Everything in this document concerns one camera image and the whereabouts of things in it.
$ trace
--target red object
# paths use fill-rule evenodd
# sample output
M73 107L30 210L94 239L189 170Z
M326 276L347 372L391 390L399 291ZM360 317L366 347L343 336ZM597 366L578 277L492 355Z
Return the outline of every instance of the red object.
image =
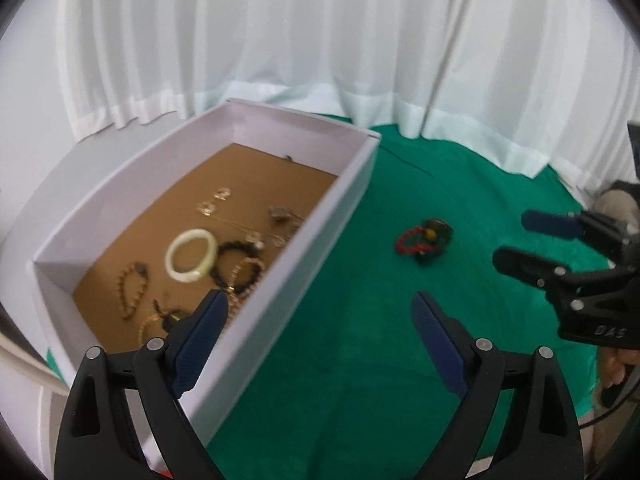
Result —
M424 254L431 253L432 251L441 251L442 248L431 244L412 244L409 246L406 244L407 240L415 236L421 236L423 231L424 227L418 225L402 233L398 240L396 240L396 252L399 254Z

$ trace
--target blue gripper pad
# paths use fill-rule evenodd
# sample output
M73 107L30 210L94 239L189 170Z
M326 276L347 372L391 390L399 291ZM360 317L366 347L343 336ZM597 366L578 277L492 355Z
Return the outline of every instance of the blue gripper pad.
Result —
M447 323L447 319L455 320L447 318L435 300L424 292L414 296L411 318L447 390L463 399L469 390L465 379L465 358L442 323Z
M196 385L200 373L225 327L228 316L226 295L219 290L210 291L193 316L198 316L198 319L173 358L175 376L171 389L176 399L179 399L184 392L188 392ZM185 322L189 320L189 318L180 320L167 339L169 340L174 335L174 331L178 330L181 323L186 326Z
M530 209L522 214L522 226L527 231L573 240L582 236L580 221L571 216L552 215Z

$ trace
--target open box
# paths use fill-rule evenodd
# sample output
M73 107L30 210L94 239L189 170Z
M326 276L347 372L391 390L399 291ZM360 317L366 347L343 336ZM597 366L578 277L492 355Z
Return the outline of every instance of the open box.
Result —
M121 232L185 174L230 144L289 155L300 164L334 174L337 179L217 342L196 387L180 400L196 433L208 442L358 205L379 142L378 134L347 123L233 100L124 161L69 212L28 263L38 318L64 380L72 383L86 350L99 344L74 303L76 286ZM132 406L134 421L142 420L141 409ZM143 449L152 464L158 462L152 439Z

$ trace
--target black cable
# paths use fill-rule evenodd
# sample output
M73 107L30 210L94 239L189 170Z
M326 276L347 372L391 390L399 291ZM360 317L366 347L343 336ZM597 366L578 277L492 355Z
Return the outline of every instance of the black cable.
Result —
M395 158L397 158L398 160L400 160L401 162L404 162L405 164L408 164L409 166L411 166L412 168L415 168L418 171L421 171L423 173L426 173L429 176L433 176L431 173L429 173L427 170L425 170L424 168L421 168L420 166L418 166L417 164L414 164L412 162L409 162L408 160L406 160L405 158L402 158L400 155L398 155L397 153L392 152L389 148L386 148L385 146L380 146L381 150L385 150L387 153L390 153L391 155L393 155Z
M613 415L619 408L620 406L622 406L625 402L627 402L631 396L636 392L636 390L638 389L638 386L640 386L640 379L638 379L636 381L636 384L634 385L633 388L631 388L624 397L622 397L622 400L620 400L619 403L617 403L613 408L611 408L608 412L603 413L600 416L597 416L596 418L594 418L593 420L590 420L589 422L585 422L584 424L581 424L580 426L578 426L579 430L583 430L584 428L590 428L591 426L593 426L594 424L597 424L599 422L602 422L605 418L607 418L608 416Z

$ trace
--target green tablecloth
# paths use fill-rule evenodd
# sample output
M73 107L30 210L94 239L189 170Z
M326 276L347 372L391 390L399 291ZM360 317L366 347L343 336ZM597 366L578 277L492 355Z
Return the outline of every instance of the green tablecloth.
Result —
M547 168L530 180L452 142L407 140L394 126L374 129L383 139L366 195L207 448L229 480L410 478L458 405L410 322L410 299L421 289L472 336L503 350L550 346L578 415L590 408L594 347L559 339L543 293L491 264L493 251L509 244L578 270L606 267L579 242L521 227L528 208L579 209L556 174ZM421 267L396 254L393 243L430 217L449 222L454 240ZM504 392L481 456L495 449L509 400Z

